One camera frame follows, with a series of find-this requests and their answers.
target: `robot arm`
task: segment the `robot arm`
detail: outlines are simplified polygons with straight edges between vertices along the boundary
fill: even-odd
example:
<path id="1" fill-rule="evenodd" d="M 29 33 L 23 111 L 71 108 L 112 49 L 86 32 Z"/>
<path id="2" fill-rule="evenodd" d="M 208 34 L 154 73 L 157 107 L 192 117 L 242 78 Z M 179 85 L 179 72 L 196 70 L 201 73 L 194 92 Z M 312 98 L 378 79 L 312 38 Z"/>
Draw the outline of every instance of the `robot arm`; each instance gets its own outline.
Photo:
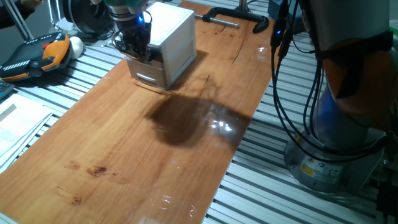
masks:
<path id="1" fill-rule="evenodd" d="M 101 1 L 91 0 L 93 4 Z M 145 22 L 143 12 L 148 0 L 104 0 L 104 2 L 109 8 L 109 15 L 119 29 L 117 34 L 123 36 L 116 48 L 139 60 L 147 60 L 151 23 Z"/>

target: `wooden board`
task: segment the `wooden board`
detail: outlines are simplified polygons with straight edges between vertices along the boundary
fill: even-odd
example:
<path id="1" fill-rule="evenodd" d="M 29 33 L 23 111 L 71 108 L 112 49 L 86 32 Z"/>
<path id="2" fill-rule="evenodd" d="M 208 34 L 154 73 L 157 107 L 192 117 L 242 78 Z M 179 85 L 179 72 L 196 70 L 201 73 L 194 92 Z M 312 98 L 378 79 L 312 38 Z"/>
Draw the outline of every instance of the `wooden board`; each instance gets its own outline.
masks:
<path id="1" fill-rule="evenodd" d="M 204 14 L 209 7 L 183 2 Z M 198 58 L 160 91 L 117 64 L 8 170 L 18 223 L 200 223 L 271 78 L 270 28 L 196 21 Z"/>

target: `black wire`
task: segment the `black wire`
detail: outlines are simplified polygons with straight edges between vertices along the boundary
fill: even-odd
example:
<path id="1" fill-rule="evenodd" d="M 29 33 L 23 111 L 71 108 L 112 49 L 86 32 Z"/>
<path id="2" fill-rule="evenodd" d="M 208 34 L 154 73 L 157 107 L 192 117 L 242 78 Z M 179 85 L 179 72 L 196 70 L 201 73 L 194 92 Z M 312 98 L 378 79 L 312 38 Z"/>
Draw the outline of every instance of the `black wire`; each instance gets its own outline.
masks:
<path id="1" fill-rule="evenodd" d="M 318 101 L 318 94 L 320 92 L 320 84 L 321 84 L 321 72 L 322 72 L 322 62 L 318 59 L 317 60 L 317 70 L 315 72 L 315 76 L 317 78 L 317 87 L 315 87 L 315 94 L 312 100 L 312 107 L 311 107 L 311 112 L 310 112 L 310 129 L 312 135 L 315 137 L 315 139 L 318 139 L 318 136 L 315 134 L 314 128 L 313 128 L 313 112 L 315 111 L 315 107 L 317 105 Z"/>
<path id="2" fill-rule="evenodd" d="M 353 123 L 355 123 L 356 125 L 358 125 L 359 127 L 362 127 L 362 128 L 365 128 L 365 129 L 370 128 L 370 127 L 367 127 L 367 126 L 365 126 L 365 125 L 363 125 L 363 124 L 357 122 L 357 121 L 356 121 L 352 116 L 350 116 L 349 114 L 346 114 L 346 113 L 345 113 L 345 115 L 347 115 L 347 117 L 348 117 Z"/>
<path id="3" fill-rule="evenodd" d="M 253 3 L 253 2 L 263 2 L 263 1 L 259 1 L 259 0 L 252 0 L 252 1 L 249 1 L 248 3 L 246 3 L 246 4 L 248 5 L 248 4 L 250 4 L 250 3 Z"/>
<path id="4" fill-rule="evenodd" d="M 296 7 L 296 6 L 298 6 L 298 4 L 297 4 L 298 1 L 299 1 L 299 0 L 296 1 L 296 5 L 294 6 L 294 12 L 293 12 L 293 16 L 292 16 L 292 22 L 291 22 L 290 20 L 287 20 L 287 22 L 288 22 L 289 26 L 292 28 L 292 30 L 293 30 L 294 20 L 295 20 L 295 17 L 296 17 L 296 12 L 297 12 L 297 7 Z M 301 50 L 301 49 L 297 46 L 296 41 L 294 41 L 294 37 L 292 37 L 292 40 L 293 40 L 294 47 L 295 47 L 299 52 L 301 52 L 301 53 L 303 53 L 303 54 L 313 54 L 313 53 L 315 53 L 314 50 L 310 50 L 310 51 L 308 51 L 308 52 L 305 52 L 305 51 Z"/>
<path id="5" fill-rule="evenodd" d="M 315 53 L 314 50 L 310 50 L 310 51 L 307 51 L 307 52 L 301 50 L 301 49 L 297 46 L 296 41 L 294 41 L 294 38 L 292 38 L 292 40 L 293 40 L 294 47 L 295 47 L 299 52 L 304 53 L 304 54 L 314 54 L 314 53 Z"/>
<path id="6" fill-rule="evenodd" d="M 315 50 L 316 50 L 317 52 L 319 52 L 320 49 L 319 49 L 319 47 L 318 47 L 318 39 L 317 39 L 317 37 L 316 37 L 316 33 L 315 33 L 314 30 L 313 30 L 312 32 L 313 32 L 313 35 L 312 35 L 312 36 L 315 35 L 315 37 L 313 37 L 313 43 L 314 43 Z M 372 154 L 372 153 L 374 153 L 374 152 L 376 152 L 376 151 L 382 149 L 382 148 L 387 144 L 387 142 L 388 142 L 389 140 L 391 140 L 392 135 L 389 133 L 388 135 L 383 136 L 383 137 L 379 138 L 378 140 L 374 141 L 374 142 L 371 144 L 371 145 L 372 145 L 371 147 L 366 147 L 366 146 L 368 146 L 369 144 L 364 144 L 363 146 L 357 147 L 357 148 L 355 148 L 355 149 L 353 149 L 353 150 L 350 150 L 350 151 L 337 151 L 337 150 L 335 150 L 335 149 L 331 149 L 331 148 L 326 147 L 326 146 L 319 147 L 318 145 L 316 145 L 316 144 L 314 144 L 313 142 L 311 142 L 310 140 L 308 140 L 308 139 L 307 139 L 307 138 L 294 126 L 294 124 L 292 123 L 292 121 L 291 121 L 291 120 L 289 119 L 289 117 L 287 116 L 287 114 L 286 114 L 286 112 L 285 112 L 285 110 L 284 110 L 284 108 L 283 108 L 283 106 L 282 106 L 282 103 L 280 102 L 279 96 L 278 96 L 278 94 L 277 94 L 277 78 L 278 78 L 278 75 L 279 75 L 280 62 L 282 61 L 283 57 L 281 57 L 281 58 L 279 59 L 278 67 L 277 67 L 277 70 L 276 70 L 276 72 L 275 72 L 275 62 L 274 62 L 274 59 L 275 59 L 275 55 L 274 55 L 274 54 L 275 54 L 275 52 L 276 52 L 276 48 L 272 48 L 272 49 L 271 49 L 271 58 L 272 58 L 271 67 L 272 67 L 272 83 L 273 83 L 273 86 L 274 86 L 274 103 L 275 103 L 275 108 L 277 109 L 278 117 L 279 117 L 279 119 L 280 119 L 280 121 L 281 121 L 283 127 L 285 128 L 287 134 L 289 135 L 289 137 L 291 138 L 291 140 L 293 140 L 293 142 L 294 142 L 304 153 L 306 153 L 306 155 L 308 155 L 308 156 L 310 156 L 310 157 L 312 157 L 312 158 L 314 158 L 314 159 L 318 159 L 318 160 L 320 160 L 320 161 L 323 161 L 323 162 L 350 162 L 350 161 L 355 161 L 356 159 L 360 159 L 360 158 L 366 157 L 366 156 L 368 156 L 368 155 L 370 155 L 370 154 Z M 286 119 L 286 121 L 287 121 L 287 122 L 290 124 L 290 126 L 293 128 L 293 130 L 294 130 L 304 141 L 306 141 L 309 145 L 311 145 L 311 146 L 314 147 L 315 149 L 318 149 L 318 150 L 321 151 L 321 152 L 324 152 L 324 153 L 326 153 L 326 154 L 331 154 L 331 155 L 334 155 L 334 156 L 351 156 L 352 158 L 350 158 L 350 159 L 338 160 L 338 161 L 326 161 L 326 160 L 324 160 L 324 159 L 319 159 L 319 158 L 317 158 L 317 157 L 315 157 L 315 156 L 309 154 L 307 151 L 305 151 L 305 149 L 304 149 L 303 147 L 301 147 L 301 145 L 300 145 L 300 144 L 293 138 L 293 136 L 290 134 L 290 131 L 287 129 L 287 127 L 286 127 L 286 125 L 285 125 L 285 123 L 284 123 L 284 120 L 283 120 L 283 118 L 282 118 L 282 116 L 281 116 L 281 114 L 280 114 L 280 111 L 281 111 L 282 114 L 284 115 L 284 118 Z"/>
<path id="7" fill-rule="evenodd" d="M 314 79 L 313 79 L 310 94 L 308 95 L 307 102 L 305 103 L 305 107 L 304 107 L 303 125 L 304 125 L 304 130 L 307 134 L 310 134 L 310 131 L 308 130 L 308 127 L 307 127 L 307 110 L 308 110 L 308 106 L 310 105 L 310 101 L 311 101 L 312 93 L 315 89 L 315 85 L 317 84 L 317 78 L 318 77 L 315 75 Z"/>
<path id="8" fill-rule="evenodd" d="M 294 144 L 295 144 L 302 152 L 304 152 L 304 154 L 306 154 L 307 156 L 309 156 L 309 157 L 311 157 L 311 158 L 314 158 L 314 159 L 316 159 L 316 160 L 318 160 L 318 161 L 321 161 L 321 162 L 343 163 L 343 162 L 352 162 L 352 161 L 355 161 L 355 160 L 364 158 L 364 157 L 366 157 L 366 156 L 368 156 L 368 155 L 370 155 L 370 154 L 376 152 L 377 150 L 379 150 L 378 148 L 377 148 L 377 150 L 376 150 L 376 149 L 373 149 L 372 151 L 370 151 L 370 152 L 368 152 L 368 153 L 365 153 L 365 154 L 362 154 L 362 155 L 359 155 L 359 156 L 357 156 L 357 157 L 349 158 L 349 159 L 341 159 L 341 160 L 326 160 L 326 159 L 322 159 L 322 158 L 319 158 L 319 157 L 317 157 L 317 156 L 314 156 L 314 155 L 310 154 L 309 152 L 307 152 L 307 151 L 300 145 L 300 143 L 298 143 L 298 142 L 296 141 L 296 139 L 291 135 L 291 133 L 290 133 L 290 131 L 287 129 L 287 126 L 286 126 L 286 124 L 285 124 L 285 122 L 284 122 L 284 120 L 283 120 L 283 118 L 282 118 L 282 115 L 280 114 L 280 111 L 279 111 L 279 110 L 281 110 L 281 112 L 282 112 L 282 113 L 284 114 L 284 116 L 285 116 L 285 119 L 288 121 L 288 123 L 291 125 L 291 127 L 296 131 L 296 133 L 297 133 L 300 137 L 302 137 L 302 134 L 301 134 L 300 132 L 298 132 L 298 130 L 295 128 L 295 126 L 291 123 L 291 120 L 289 119 L 289 117 L 286 115 L 286 113 L 285 113 L 285 111 L 284 111 L 284 109 L 283 109 L 283 107 L 282 107 L 282 104 L 280 103 L 279 96 L 278 96 L 278 93 L 277 93 L 277 88 L 276 88 L 276 86 L 277 86 L 277 79 L 278 79 L 278 75 L 279 75 L 279 68 L 280 68 L 280 62 L 281 62 L 281 61 L 282 61 L 281 59 L 278 61 L 277 70 L 276 70 L 276 72 L 275 72 L 275 53 L 274 53 L 274 52 L 271 53 L 272 84 L 273 84 L 273 86 L 274 86 L 274 104 L 275 104 L 276 112 L 277 112 L 277 114 L 278 114 L 278 117 L 279 117 L 279 119 L 280 119 L 280 122 L 281 122 L 282 126 L 284 127 L 284 129 L 285 129 L 287 135 L 288 135 L 289 138 L 294 142 Z M 378 144 L 377 144 L 378 141 L 383 140 L 383 139 L 385 140 L 386 138 L 380 138 L 380 139 L 378 139 L 374 144 L 375 144 L 375 145 L 378 145 Z"/>

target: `paper sheet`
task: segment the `paper sheet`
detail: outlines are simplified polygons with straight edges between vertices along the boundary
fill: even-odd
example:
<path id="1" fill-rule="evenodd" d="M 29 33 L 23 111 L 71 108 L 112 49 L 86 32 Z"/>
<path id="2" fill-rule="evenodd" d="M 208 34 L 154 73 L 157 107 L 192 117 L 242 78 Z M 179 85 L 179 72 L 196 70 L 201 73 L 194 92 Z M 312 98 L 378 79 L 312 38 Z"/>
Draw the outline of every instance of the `paper sheet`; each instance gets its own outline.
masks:
<path id="1" fill-rule="evenodd" d="M 20 95 L 12 95 L 1 103 L 0 114 L 13 105 L 11 113 L 0 121 L 0 173 L 12 164 L 53 114 L 42 104 Z"/>

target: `orange device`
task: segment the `orange device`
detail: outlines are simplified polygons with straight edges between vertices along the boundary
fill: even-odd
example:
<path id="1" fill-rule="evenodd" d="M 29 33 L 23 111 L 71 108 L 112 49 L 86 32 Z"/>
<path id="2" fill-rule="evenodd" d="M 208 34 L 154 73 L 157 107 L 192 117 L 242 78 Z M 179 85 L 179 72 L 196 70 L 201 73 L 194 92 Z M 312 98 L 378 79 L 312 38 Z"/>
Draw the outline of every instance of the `orange device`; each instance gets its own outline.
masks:
<path id="1" fill-rule="evenodd" d="M 40 77 L 44 72 L 64 68 L 70 60 L 67 34 L 56 32 L 21 44 L 0 67 L 0 78 L 14 82 Z"/>

